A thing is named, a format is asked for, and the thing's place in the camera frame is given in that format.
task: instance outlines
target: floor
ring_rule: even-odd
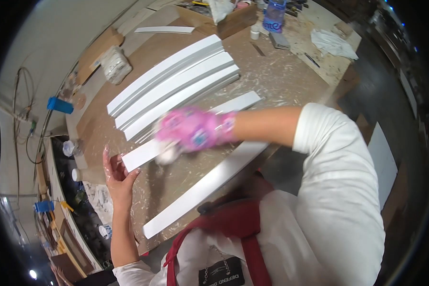
[[[407,165],[410,200],[417,200],[420,204],[424,198],[419,192],[422,174],[418,131],[406,94],[395,70],[374,43],[363,39],[357,54],[360,58],[354,67],[360,75],[360,83],[338,100],[338,104],[353,120],[362,113],[370,124],[378,122],[381,125],[397,165]],[[261,167],[261,172],[276,189],[297,195],[305,157],[290,148],[281,147]],[[159,271],[160,260],[170,248],[171,241],[143,257],[154,272]]]

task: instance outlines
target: pink glove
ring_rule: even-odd
[[[162,146],[177,146],[178,155],[237,141],[232,134],[235,115],[236,112],[215,114],[197,107],[172,110],[154,125],[155,139]]]

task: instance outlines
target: red apron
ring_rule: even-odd
[[[186,235],[193,228],[219,231],[226,237],[238,237],[245,254],[246,264],[255,286],[271,286],[269,272],[265,267],[256,234],[261,232],[259,199],[242,199],[226,203],[208,214],[201,215],[189,223],[173,241],[167,253],[164,267],[167,268],[167,286],[177,286],[175,264],[177,253]]]

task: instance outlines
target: cloth rag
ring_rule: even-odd
[[[342,56],[354,60],[359,58],[351,45],[335,33],[313,29],[311,37],[312,43],[321,51],[321,56],[331,53],[334,56]]]

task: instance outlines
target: sanding block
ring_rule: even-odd
[[[289,45],[288,40],[286,40],[283,34],[270,32],[269,37],[275,49],[283,49],[283,50],[290,49],[291,46]]]

